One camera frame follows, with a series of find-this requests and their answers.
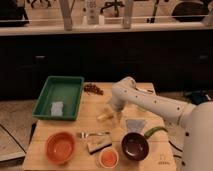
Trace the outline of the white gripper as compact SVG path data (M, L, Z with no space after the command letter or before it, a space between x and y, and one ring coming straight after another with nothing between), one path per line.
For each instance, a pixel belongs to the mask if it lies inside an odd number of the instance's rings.
M121 111L125 107L125 101L116 96L112 96L109 100L109 104L114 111L112 109L108 109L106 112L107 118L112 119L115 122L119 122L122 118Z

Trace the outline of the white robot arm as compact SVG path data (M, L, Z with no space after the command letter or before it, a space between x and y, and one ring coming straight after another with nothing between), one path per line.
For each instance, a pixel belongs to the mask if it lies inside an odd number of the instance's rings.
M111 93L116 112L130 102L185 129L181 171L213 171L213 101L194 105L141 91L132 77L114 83Z

